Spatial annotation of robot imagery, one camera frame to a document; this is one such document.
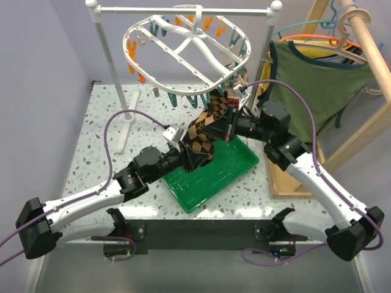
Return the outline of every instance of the orange hanger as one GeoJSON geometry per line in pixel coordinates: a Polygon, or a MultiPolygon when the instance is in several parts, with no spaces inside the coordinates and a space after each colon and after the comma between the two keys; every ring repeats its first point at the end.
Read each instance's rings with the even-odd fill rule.
{"type": "Polygon", "coordinates": [[[194,15],[188,15],[188,20],[193,23],[194,21],[194,15]]]}
{"type": "Polygon", "coordinates": [[[213,16],[208,18],[208,15],[205,15],[205,22],[203,23],[203,30],[205,32],[209,29],[210,25],[212,24],[212,21],[213,21],[213,16]]]}
{"type": "Polygon", "coordinates": [[[145,77],[140,72],[139,72],[138,81],[141,82],[142,84],[145,84],[145,77]]]}
{"type": "MultiPolygon", "coordinates": [[[[126,42],[126,48],[128,49],[128,54],[129,54],[130,58],[133,61],[136,61],[137,41],[133,41],[133,45],[130,45],[130,43],[131,43],[131,41],[130,41],[130,38],[128,37],[127,42],[126,42]]],[[[130,65],[129,62],[128,62],[128,67],[129,67],[129,72],[131,74],[133,74],[134,68],[132,67],[132,65],[130,65]]]]}
{"type": "Polygon", "coordinates": [[[182,25],[182,20],[180,20],[179,18],[175,17],[175,25],[176,26],[181,26],[182,25]]]}
{"type": "Polygon", "coordinates": [[[223,28],[221,28],[221,25],[222,25],[222,18],[220,18],[219,25],[217,26],[216,29],[216,38],[220,37],[222,33],[225,32],[228,28],[228,26],[224,26],[223,28]]]}
{"type": "MultiPolygon", "coordinates": [[[[317,34],[298,34],[298,35],[289,35],[287,37],[282,38],[280,41],[285,41],[291,38],[299,38],[299,37],[308,37],[308,38],[323,38],[325,40],[329,40],[329,44],[333,47],[336,47],[341,40],[340,38],[333,37],[331,35],[317,35],[317,34]]],[[[358,48],[361,48],[361,46],[357,43],[347,41],[345,45],[343,45],[343,48],[347,48],[349,46],[355,46],[358,48]]]]}

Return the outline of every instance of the checkered cloth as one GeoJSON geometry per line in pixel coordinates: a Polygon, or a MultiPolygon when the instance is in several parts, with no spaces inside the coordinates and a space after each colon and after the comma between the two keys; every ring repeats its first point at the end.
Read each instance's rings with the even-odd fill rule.
{"type": "Polygon", "coordinates": [[[212,161],[214,155],[212,142],[216,140],[201,133],[201,129],[224,115],[228,108],[227,95],[227,92],[224,92],[224,96],[221,96],[218,90],[212,90],[210,92],[211,101],[208,104],[209,110],[204,110],[197,119],[190,122],[188,131],[183,137],[183,142],[187,143],[193,151],[209,155],[208,159],[201,164],[201,167],[208,165],[212,161]]]}

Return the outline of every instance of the hanger hook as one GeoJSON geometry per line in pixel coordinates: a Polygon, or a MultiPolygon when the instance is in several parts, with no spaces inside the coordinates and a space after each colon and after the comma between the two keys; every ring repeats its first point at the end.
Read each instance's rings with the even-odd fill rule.
{"type": "Polygon", "coordinates": [[[337,48],[342,49],[342,46],[349,39],[350,34],[343,29],[343,23],[353,16],[360,16],[365,24],[371,23],[371,15],[364,9],[354,9],[345,12],[337,22],[337,31],[341,36],[341,40],[338,43],[337,48]]]}

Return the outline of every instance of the gray floor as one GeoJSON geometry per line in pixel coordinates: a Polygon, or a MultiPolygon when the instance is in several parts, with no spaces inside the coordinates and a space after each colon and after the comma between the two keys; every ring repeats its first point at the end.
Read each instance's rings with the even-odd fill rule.
{"type": "Polygon", "coordinates": [[[104,260],[101,244],[67,244],[46,257],[36,292],[363,291],[354,263],[338,259],[327,247],[287,266],[265,268],[244,262],[239,251],[154,250],[111,263],[104,260]]]}

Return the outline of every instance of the green basket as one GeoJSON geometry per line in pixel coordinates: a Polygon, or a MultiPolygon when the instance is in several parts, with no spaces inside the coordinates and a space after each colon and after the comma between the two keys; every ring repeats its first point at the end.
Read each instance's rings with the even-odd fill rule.
{"type": "Polygon", "coordinates": [[[213,145],[213,161],[205,167],[192,173],[177,168],[163,177],[185,212],[194,211],[259,163],[259,158],[238,137],[229,143],[218,140],[213,145]]]}

